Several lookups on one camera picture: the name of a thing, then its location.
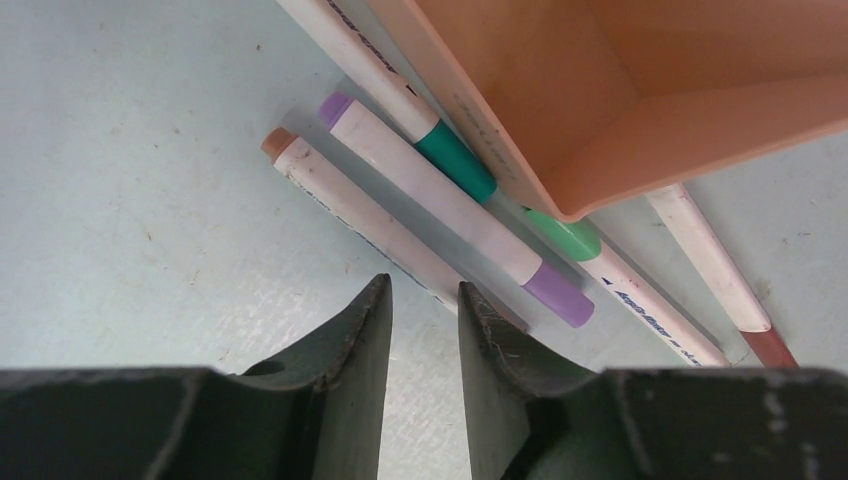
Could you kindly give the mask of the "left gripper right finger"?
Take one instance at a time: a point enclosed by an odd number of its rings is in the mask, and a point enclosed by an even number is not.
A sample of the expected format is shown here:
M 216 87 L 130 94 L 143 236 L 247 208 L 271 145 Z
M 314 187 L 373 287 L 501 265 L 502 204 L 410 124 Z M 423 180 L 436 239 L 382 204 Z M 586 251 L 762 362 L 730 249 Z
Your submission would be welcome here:
M 588 370 L 458 287 L 476 479 L 843 479 L 847 378 L 819 368 Z

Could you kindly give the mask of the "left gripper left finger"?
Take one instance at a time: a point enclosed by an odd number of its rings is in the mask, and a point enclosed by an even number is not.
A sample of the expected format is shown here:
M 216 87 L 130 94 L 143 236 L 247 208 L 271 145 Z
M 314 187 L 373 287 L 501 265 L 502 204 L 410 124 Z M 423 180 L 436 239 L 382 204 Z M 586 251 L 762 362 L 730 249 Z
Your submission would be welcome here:
M 241 374 L 209 367 L 1 374 L 5 479 L 374 479 L 392 331 L 375 276 Z

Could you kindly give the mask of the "purple cap marker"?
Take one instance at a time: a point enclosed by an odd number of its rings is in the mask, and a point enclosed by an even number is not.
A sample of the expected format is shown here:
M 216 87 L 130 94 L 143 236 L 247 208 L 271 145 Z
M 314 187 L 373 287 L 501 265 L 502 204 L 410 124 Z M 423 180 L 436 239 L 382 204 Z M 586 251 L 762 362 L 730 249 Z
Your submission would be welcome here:
M 334 92 L 319 117 L 330 134 L 573 328 L 595 304 L 357 99 Z

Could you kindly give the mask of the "green cap marker upper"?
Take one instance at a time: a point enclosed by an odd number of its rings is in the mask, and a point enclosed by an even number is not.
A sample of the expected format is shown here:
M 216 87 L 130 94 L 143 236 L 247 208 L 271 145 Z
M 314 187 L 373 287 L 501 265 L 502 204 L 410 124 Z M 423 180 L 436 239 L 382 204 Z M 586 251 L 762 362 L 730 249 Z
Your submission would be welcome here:
M 687 364 L 728 367 L 725 354 L 585 221 L 566 223 L 526 208 L 527 218 L 562 252 Z

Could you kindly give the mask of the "brown cap marker in cluster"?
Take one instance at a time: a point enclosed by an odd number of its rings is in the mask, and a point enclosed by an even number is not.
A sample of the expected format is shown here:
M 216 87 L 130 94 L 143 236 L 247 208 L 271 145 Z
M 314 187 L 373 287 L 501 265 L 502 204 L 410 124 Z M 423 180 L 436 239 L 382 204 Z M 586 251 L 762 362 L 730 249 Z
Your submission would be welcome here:
M 308 141 L 282 127 L 261 144 L 273 167 L 451 313 L 464 278 Z

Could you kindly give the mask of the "orange plastic file organizer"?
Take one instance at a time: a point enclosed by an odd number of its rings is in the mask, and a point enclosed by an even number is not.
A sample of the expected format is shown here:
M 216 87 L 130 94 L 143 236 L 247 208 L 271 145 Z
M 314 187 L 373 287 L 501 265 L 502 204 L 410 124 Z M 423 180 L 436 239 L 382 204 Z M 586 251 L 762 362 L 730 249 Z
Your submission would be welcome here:
M 562 221 L 847 127 L 843 1 L 373 1 L 513 200 Z

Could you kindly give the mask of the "teal cap marker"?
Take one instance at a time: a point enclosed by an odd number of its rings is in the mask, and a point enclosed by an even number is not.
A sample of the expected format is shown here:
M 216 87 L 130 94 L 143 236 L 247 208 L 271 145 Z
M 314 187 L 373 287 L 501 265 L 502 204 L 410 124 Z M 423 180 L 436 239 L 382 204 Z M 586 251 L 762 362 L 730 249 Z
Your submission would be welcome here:
M 489 170 L 336 2 L 279 0 L 278 4 L 427 160 L 477 202 L 493 196 L 497 182 Z

